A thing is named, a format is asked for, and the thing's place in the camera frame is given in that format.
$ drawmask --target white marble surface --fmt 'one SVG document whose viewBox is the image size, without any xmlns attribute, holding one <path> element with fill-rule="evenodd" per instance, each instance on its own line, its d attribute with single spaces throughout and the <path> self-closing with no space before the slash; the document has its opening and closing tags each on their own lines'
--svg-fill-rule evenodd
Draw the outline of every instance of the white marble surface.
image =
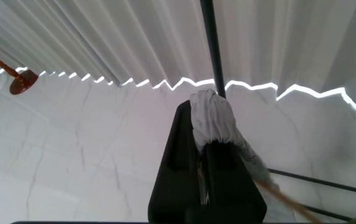
<svg viewBox="0 0 356 224">
<path fill-rule="evenodd" d="M 146 221 L 175 110 L 201 88 L 44 75 L 27 93 L 3 89 L 0 223 Z M 291 93 L 276 102 L 274 93 L 227 91 L 240 131 L 268 167 L 356 187 L 356 111 L 340 96 Z M 356 193 L 274 178 L 302 203 L 356 216 Z"/>
</svg>

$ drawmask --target metal rod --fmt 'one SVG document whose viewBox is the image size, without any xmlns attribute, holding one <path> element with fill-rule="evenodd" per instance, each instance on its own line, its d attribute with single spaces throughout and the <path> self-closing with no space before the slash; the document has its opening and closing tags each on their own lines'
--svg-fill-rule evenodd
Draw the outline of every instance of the metal rod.
<svg viewBox="0 0 356 224">
<path fill-rule="evenodd" d="M 339 189 L 356 192 L 356 187 L 350 187 L 350 186 L 346 186 L 346 185 L 342 185 L 342 184 L 336 184 L 336 183 L 329 182 L 329 181 L 319 180 L 319 179 L 315 179 L 315 178 L 312 178 L 312 177 L 305 177 L 305 176 L 302 176 L 302 175 L 292 174 L 292 173 L 289 173 L 289 172 L 284 172 L 284 171 L 275 170 L 275 169 L 268 169 L 268 170 L 271 173 L 274 173 L 274 174 L 285 175 L 285 176 L 288 176 L 288 177 L 293 177 L 293 178 L 297 178 L 297 179 L 301 179 L 301 180 L 306 180 L 306 181 L 317 183 L 317 184 L 323 184 L 323 185 L 330 186 L 330 187 L 336 187 L 336 188 L 339 188 Z"/>
<path fill-rule="evenodd" d="M 213 1 L 200 0 L 200 5 L 202 6 L 204 27 L 207 35 L 208 48 L 210 49 L 211 62 L 213 64 L 215 86 L 217 87 L 218 94 L 226 98 Z"/>
<path fill-rule="evenodd" d="M 321 214 L 321 215 L 325 215 L 325 216 L 328 216 L 328 217 L 336 218 L 336 219 L 343 220 L 343 221 L 346 221 L 346 222 L 352 220 L 352 218 L 350 218 L 350 217 L 346 217 L 346 216 L 339 215 L 339 214 L 336 214 L 336 213 L 328 212 L 328 211 L 321 210 L 321 209 L 318 209 L 318 208 L 314 208 L 314 207 L 311 207 L 311 206 L 308 206 L 308 205 L 303 205 L 303 206 L 306 209 L 308 209 L 308 210 L 310 210 L 312 212 Z"/>
</svg>

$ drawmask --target crumpled white cloth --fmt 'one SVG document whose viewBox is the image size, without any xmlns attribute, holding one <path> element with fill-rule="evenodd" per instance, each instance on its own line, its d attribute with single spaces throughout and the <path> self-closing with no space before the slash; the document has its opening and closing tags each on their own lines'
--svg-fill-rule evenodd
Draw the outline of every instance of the crumpled white cloth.
<svg viewBox="0 0 356 224">
<path fill-rule="evenodd" d="M 240 156 L 250 173 L 256 180 L 269 183 L 279 189 L 269 174 L 261 158 L 255 153 L 243 138 L 233 116 L 229 102 L 218 96 L 212 89 L 199 90 L 189 97 L 190 115 L 196 147 L 201 153 L 207 143 L 215 140 L 226 143 L 232 142 L 238 146 Z M 295 222 L 294 212 L 273 198 L 269 193 L 259 189 L 268 206 L 264 222 Z"/>
</svg>

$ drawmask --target pleated curtain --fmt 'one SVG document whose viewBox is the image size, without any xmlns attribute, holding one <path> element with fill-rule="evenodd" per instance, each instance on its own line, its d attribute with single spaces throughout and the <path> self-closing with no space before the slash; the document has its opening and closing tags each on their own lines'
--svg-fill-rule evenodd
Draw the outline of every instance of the pleated curtain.
<svg viewBox="0 0 356 224">
<path fill-rule="evenodd" d="M 214 1 L 225 83 L 344 87 L 356 103 L 356 0 Z M 0 59 L 121 85 L 213 78 L 199 0 L 0 0 Z"/>
</svg>

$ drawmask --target brown round object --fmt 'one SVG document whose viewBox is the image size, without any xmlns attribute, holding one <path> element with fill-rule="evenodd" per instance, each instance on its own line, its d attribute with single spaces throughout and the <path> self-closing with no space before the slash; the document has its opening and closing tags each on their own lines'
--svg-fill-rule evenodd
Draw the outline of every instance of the brown round object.
<svg viewBox="0 0 356 224">
<path fill-rule="evenodd" d="M 39 76 L 31 70 L 26 70 L 22 72 L 20 76 L 24 79 L 24 82 L 15 78 L 15 80 L 11 83 L 11 86 L 9 87 L 9 92 L 12 95 L 18 95 L 28 90 L 32 85 L 34 85 L 35 81 L 37 81 L 37 79 L 39 78 Z"/>
</svg>

